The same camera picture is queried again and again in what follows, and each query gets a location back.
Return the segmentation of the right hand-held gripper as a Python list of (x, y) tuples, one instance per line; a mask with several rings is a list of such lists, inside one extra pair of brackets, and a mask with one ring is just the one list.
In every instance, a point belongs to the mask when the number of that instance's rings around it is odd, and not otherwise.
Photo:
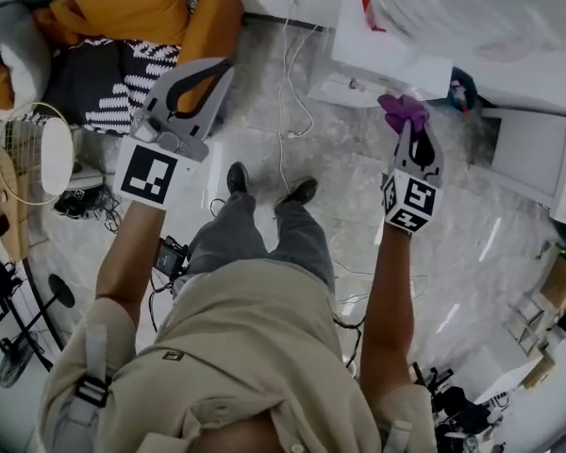
[(422, 131), (424, 167), (413, 163), (412, 122), (403, 123), (394, 154), (394, 164), (383, 180), (384, 221), (405, 232), (418, 232), (438, 212), (441, 202), (444, 155), (430, 126)]

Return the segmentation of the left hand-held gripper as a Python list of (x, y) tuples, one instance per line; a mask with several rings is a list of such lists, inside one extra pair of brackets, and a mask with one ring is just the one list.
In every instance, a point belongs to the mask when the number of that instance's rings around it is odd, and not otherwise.
[[(176, 66), (155, 83), (122, 139), (113, 190), (124, 198), (153, 208), (170, 208), (207, 158), (205, 138), (234, 75), (226, 58), (197, 59)], [(149, 112), (181, 112), (179, 99), (205, 81), (188, 109), (192, 118), (164, 121)]]

